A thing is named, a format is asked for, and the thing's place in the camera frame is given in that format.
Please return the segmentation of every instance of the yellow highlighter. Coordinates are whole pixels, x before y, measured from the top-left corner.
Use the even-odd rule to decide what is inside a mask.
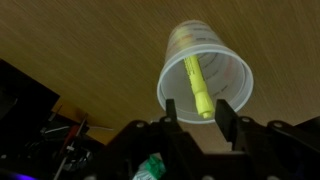
[[[192,92],[196,100],[198,114],[207,119],[214,112],[212,100],[208,94],[207,85],[204,82],[202,72],[196,55],[184,59],[186,70],[189,75]]]

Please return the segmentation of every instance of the wire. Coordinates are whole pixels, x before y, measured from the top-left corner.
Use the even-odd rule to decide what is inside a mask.
[[[51,133],[51,132],[55,132],[55,131],[60,131],[62,129],[68,129],[70,128],[70,126],[63,126],[63,127],[59,127],[59,128],[56,128],[56,129],[50,129],[48,131],[45,131],[44,133],[47,134],[47,133]]]
[[[113,128],[106,128],[106,127],[100,127],[100,126],[88,126],[90,129],[101,129],[106,131],[113,131]]]

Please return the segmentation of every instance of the wooden surface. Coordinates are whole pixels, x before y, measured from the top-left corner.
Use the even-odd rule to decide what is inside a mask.
[[[163,115],[156,84],[170,31],[208,23],[254,73],[240,114],[266,124],[320,115],[318,0],[0,2],[0,58],[115,128]],[[207,151],[223,139],[215,124],[182,126]]]

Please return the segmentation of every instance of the wood grain surface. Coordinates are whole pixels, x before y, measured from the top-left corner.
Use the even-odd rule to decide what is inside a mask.
[[[2,0],[0,58],[114,136],[163,115],[156,85],[169,34],[199,19],[253,71],[240,114],[297,124],[320,115],[319,10],[318,0]],[[206,151],[221,149],[215,124],[182,126]]]

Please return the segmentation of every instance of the clear plastic cup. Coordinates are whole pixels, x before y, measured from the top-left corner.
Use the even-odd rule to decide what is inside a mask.
[[[252,93],[252,72],[207,24],[198,20],[181,23],[169,37],[157,87],[162,108],[165,109],[166,99],[174,99],[178,120],[193,124],[215,122],[214,118],[203,119],[197,112],[183,61],[195,54],[213,103],[225,99],[235,111],[241,109]]]

